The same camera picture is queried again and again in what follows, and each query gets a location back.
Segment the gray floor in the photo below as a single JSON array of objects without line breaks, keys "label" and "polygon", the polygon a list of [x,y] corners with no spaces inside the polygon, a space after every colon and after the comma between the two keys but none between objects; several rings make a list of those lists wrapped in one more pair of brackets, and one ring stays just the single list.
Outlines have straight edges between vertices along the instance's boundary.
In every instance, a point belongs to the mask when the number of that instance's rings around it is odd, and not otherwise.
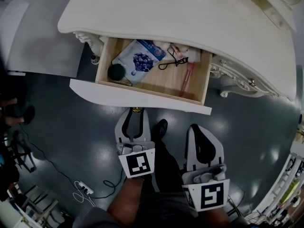
[{"label": "gray floor", "polygon": [[[85,48],[78,78],[94,80],[97,66],[90,64],[90,51]],[[302,98],[302,69],[298,68],[297,95]],[[36,108],[30,125],[24,126],[30,141],[43,149],[46,156],[72,180],[89,185],[96,196],[112,189],[103,180],[117,182],[121,165],[115,150],[114,126],[126,110],[122,107],[96,105],[85,101],[69,88],[69,78],[27,74],[27,104]],[[297,128],[301,99],[290,102],[285,97],[248,98],[230,94],[219,96],[219,85],[225,79],[211,80],[206,106],[211,116],[168,109],[147,109],[150,125],[165,118],[169,128],[163,141],[169,152],[183,167],[186,132],[192,123],[211,131],[223,144],[227,176],[245,192],[241,206],[253,209],[266,195],[285,163]],[[29,174],[21,170],[20,186],[33,184],[52,191],[63,209],[77,215],[90,205],[74,200],[75,189],[55,171],[33,146],[37,170]],[[106,208],[108,199],[95,200]]]}]

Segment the black pants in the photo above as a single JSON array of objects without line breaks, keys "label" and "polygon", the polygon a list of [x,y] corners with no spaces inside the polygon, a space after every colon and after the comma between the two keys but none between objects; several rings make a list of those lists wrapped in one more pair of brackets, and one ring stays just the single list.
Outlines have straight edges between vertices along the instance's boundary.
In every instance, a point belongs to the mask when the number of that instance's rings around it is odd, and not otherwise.
[{"label": "black pants", "polygon": [[[179,166],[172,155],[166,149],[161,140],[155,142],[155,168],[154,174],[160,192],[183,192],[182,179]],[[142,193],[155,192],[152,185],[152,176],[144,176]]]}]

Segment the white cable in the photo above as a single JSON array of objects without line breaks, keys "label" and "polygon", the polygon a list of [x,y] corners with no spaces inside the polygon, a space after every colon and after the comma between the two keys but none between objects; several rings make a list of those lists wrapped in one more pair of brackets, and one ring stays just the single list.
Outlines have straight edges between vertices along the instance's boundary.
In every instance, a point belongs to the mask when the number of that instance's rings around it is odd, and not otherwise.
[{"label": "white cable", "polygon": [[[78,194],[78,193],[76,193],[76,192],[73,192],[73,197],[75,198],[75,200],[76,200],[77,202],[79,202],[79,203],[83,203],[85,200],[88,200],[88,201],[92,204],[93,207],[96,207],[96,205],[94,204],[94,202],[91,200],[91,198],[90,198],[89,196],[88,196],[88,197],[89,197],[88,199],[84,197],[83,193],[78,189],[76,183],[79,183],[79,181],[76,180],[76,181],[74,182],[74,185],[75,185],[77,191],[78,191],[80,194]],[[80,198],[82,198],[82,200],[81,200],[81,201],[78,200],[78,199],[75,197],[75,195],[77,195],[77,196],[79,196]]]}]

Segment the black shoe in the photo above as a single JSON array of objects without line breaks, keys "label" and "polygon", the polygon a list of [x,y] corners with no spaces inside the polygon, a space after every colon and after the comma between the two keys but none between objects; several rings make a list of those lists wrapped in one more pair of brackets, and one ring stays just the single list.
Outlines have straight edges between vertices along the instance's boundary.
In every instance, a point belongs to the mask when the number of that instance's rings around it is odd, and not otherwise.
[{"label": "black shoe", "polygon": [[168,122],[166,119],[161,119],[156,126],[154,127],[153,134],[152,134],[152,139],[154,140],[161,140],[168,128]]},{"label": "black shoe", "polygon": [[23,114],[24,124],[29,124],[35,116],[35,108],[30,105]]}]

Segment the dresser top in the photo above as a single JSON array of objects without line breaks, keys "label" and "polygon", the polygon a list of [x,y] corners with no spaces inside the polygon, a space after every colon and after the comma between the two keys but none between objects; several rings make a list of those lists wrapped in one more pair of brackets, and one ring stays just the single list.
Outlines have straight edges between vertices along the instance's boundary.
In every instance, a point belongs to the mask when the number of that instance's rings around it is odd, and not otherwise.
[{"label": "dresser top", "polygon": [[278,29],[255,0],[71,0],[58,29],[201,48],[241,64],[295,99],[291,33]]}]

